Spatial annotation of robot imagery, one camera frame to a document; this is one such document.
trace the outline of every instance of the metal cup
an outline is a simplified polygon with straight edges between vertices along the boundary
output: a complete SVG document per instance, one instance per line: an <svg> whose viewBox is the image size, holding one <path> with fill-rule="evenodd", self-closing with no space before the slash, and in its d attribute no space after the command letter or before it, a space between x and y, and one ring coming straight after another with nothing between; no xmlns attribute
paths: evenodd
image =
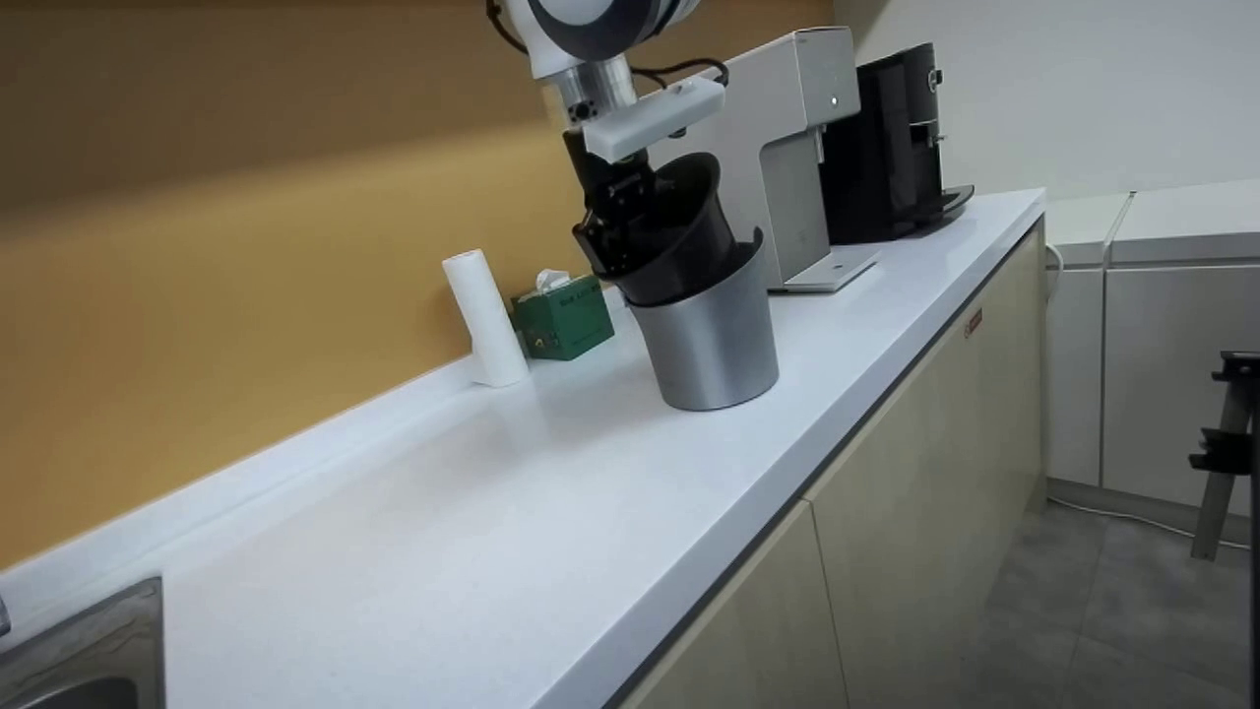
<svg viewBox="0 0 1260 709"><path fill-rule="evenodd" d="M729 408L779 382L759 243L738 243L733 272L699 297L630 308L671 404Z"/></svg>

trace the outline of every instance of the kitchen counter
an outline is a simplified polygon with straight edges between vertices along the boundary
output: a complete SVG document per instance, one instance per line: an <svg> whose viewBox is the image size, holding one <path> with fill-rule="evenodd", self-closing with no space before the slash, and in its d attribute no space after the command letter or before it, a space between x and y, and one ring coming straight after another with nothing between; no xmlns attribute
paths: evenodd
<svg viewBox="0 0 1260 709"><path fill-rule="evenodd" d="M238 484L238 513L146 561L171 704L603 704L1040 211L1042 194L978 198L861 247L878 268L847 291L771 298L779 386L725 413L671 408L611 298L620 333L574 364L504 389L453 364L271 450L265 497Z"/></svg>

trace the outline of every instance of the white countertop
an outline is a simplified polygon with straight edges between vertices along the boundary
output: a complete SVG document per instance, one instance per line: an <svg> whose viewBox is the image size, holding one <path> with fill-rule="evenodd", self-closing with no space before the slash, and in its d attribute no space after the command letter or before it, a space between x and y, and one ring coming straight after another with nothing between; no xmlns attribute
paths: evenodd
<svg viewBox="0 0 1260 709"><path fill-rule="evenodd" d="M1260 261L1260 180L1142 189L1112 262Z"/></svg>
<svg viewBox="0 0 1260 709"><path fill-rule="evenodd" d="M611 304L574 364L510 389L443 366L0 585L46 621L162 571L174 709L603 704L1040 211L978 198L847 291L771 298L779 382L747 404L671 408Z"/></svg>
<svg viewBox="0 0 1260 709"><path fill-rule="evenodd" d="M1060 268L1103 268L1129 194L1049 199L1049 247Z"/></svg>

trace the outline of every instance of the stainless steel sink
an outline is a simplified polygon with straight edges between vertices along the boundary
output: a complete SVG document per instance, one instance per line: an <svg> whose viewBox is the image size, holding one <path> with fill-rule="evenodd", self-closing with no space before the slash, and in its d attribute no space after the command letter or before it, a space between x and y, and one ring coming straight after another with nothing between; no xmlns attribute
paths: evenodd
<svg viewBox="0 0 1260 709"><path fill-rule="evenodd" d="M0 652L0 709L166 709L162 580Z"/></svg>

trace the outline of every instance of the cabinet door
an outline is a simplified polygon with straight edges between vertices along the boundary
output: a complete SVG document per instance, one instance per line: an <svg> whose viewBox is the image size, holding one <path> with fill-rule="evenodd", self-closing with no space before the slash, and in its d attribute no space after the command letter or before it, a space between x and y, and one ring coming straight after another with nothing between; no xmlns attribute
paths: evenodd
<svg viewBox="0 0 1260 709"><path fill-rule="evenodd" d="M1221 427L1221 352L1260 352L1260 262L1178 262L1105 272L1105 436L1103 488L1203 504L1189 470L1207 427Z"/></svg>
<svg viewBox="0 0 1260 709"><path fill-rule="evenodd" d="M1103 484L1103 268L1049 272L1049 475Z"/></svg>
<svg viewBox="0 0 1260 709"><path fill-rule="evenodd" d="M797 507L630 692L633 709L842 709L815 525Z"/></svg>
<svg viewBox="0 0 1260 709"><path fill-rule="evenodd" d="M944 704L1040 479L1040 283L1031 236L811 492L856 709Z"/></svg>

